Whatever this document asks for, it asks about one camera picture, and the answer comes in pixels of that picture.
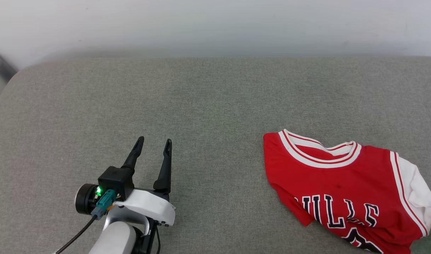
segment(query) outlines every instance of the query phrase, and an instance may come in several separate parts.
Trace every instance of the basketball jersey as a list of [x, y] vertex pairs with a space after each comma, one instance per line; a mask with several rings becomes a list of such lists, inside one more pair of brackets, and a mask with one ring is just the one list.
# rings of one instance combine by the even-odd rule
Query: basketball jersey
[[429, 234], [431, 192], [395, 152], [355, 141], [325, 148], [287, 130], [264, 135], [265, 171], [280, 200], [361, 249], [409, 254]]

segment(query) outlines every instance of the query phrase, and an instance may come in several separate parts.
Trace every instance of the gray cushion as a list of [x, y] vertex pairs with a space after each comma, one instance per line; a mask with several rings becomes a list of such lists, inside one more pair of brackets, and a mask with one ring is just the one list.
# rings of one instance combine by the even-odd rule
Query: gray cushion
[[[431, 188], [431, 58], [83, 59], [26, 68], [0, 97], [0, 253], [50, 254], [90, 219], [74, 197], [145, 136], [151, 188], [173, 140], [168, 253], [365, 253], [303, 227], [267, 182], [262, 135], [398, 152]], [[87, 253], [103, 220], [66, 253]], [[431, 253], [431, 238], [414, 253]]]

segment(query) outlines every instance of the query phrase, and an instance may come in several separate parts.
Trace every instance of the jersey lettering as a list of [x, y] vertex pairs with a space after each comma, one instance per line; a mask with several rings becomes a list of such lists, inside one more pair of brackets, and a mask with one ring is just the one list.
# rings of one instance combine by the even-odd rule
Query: jersey lettering
[[335, 219], [333, 218], [333, 205], [331, 204], [333, 202], [333, 198], [330, 195], [325, 194], [324, 199], [325, 203], [327, 204], [328, 228], [346, 228], [343, 217], [338, 217], [338, 222], [334, 222]]
[[372, 213], [378, 217], [378, 206], [365, 203], [364, 207], [366, 208], [366, 221], [369, 223], [369, 226], [374, 227], [377, 225], [377, 220], [372, 217]]
[[[327, 209], [326, 209], [327, 218], [328, 218], [327, 227], [346, 228], [346, 221], [344, 220], [344, 217], [338, 217], [337, 221], [335, 222], [334, 215], [339, 214], [340, 212], [333, 211], [333, 197], [328, 194], [324, 194], [324, 200], [327, 206]], [[320, 195], [303, 196], [301, 198], [301, 202], [303, 204], [304, 209], [309, 214], [311, 214], [309, 211], [309, 206], [310, 206], [310, 203], [312, 202], [312, 213], [314, 215], [314, 219], [316, 219], [317, 222], [322, 223], [321, 210], [320, 210], [321, 196]], [[355, 209], [354, 209], [353, 202], [350, 201], [349, 199], [344, 199], [344, 202], [347, 204], [347, 209], [349, 210], [349, 215], [347, 216], [347, 222], [364, 225], [363, 222], [355, 218]], [[375, 227], [377, 225], [377, 217], [379, 214], [378, 206], [365, 203], [364, 207], [366, 208], [365, 221], [369, 224], [370, 227]]]
[[347, 236], [344, 236], [343, 238], [351, 244], [357, 242], [357, 247], [360, 249], [365, 249], [375, 253], [383, 254], [383, 251], [377, 245], [375, 245], [371, 241], [367, 241], [362, 235], [360, 235], [356, 227], [352, 227], [349, 231], [349, 234]]
[[314, 218], [319, 223], [321, 223], [320, 202], [321, 202], [321, 196], [320, 195], [313, 195], [312, 196], [312, 211], [314, 212]]
[[301, 201], [303, 202], [303, 208], [306, 210], [307, 213], [309, 213], [309, 204], [311, 202], [311, 197], [304, 196], [301, 198]]
[[349, 215], [347, 216], [347, 221], [348, 222], [353, 222], [356, 224], [360, 224], [360, 225], [364, 225], [364, 223], [360, 222], [358, 219], [355, 219], [355, 209], [354, 209], [354, 204], [352, 203], [352, 201], [350, 201], [349, 199], [344, 199], [344, 202], [346, 202], [347, 204], [347, 208], [349, 209]]

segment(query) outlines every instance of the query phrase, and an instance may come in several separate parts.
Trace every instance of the metal frame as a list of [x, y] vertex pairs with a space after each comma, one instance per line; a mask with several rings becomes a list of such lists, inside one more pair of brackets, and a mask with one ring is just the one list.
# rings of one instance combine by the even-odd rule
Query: metal frame
[[17, 73], [17, 71], [11, 67], [1, 56], [0, 56], [0, 76], [6, 81], [9, 80]]

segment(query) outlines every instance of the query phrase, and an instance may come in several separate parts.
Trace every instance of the cable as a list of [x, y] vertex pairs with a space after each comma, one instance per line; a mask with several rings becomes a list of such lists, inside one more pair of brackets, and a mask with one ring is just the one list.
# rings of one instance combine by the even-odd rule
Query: cable
[[60, 254], [62, 253], [68, 246], [70, 246], [77, 238], [79, 238], [79, 236], [85, 232], [85, 230], [96, 220], [97, 216], [94, 215], [93, 217], [91, 217], [91, 220], [85, 225], [85, 227], [82, 228], [82, 230], [80, 230], [79, 233], [77, 233], [77, 235], [75, 235], [69, 242], [67, 242], [62, 248], [60, 248], [55, 254]]
[[159, 254], [160, 253], [160, 237], [159, 237], [159, 229], [157, 229], [157, 228], [156, 228], [156, 234], [157, 234], [157, 244], [158, 244], [156, 254]]

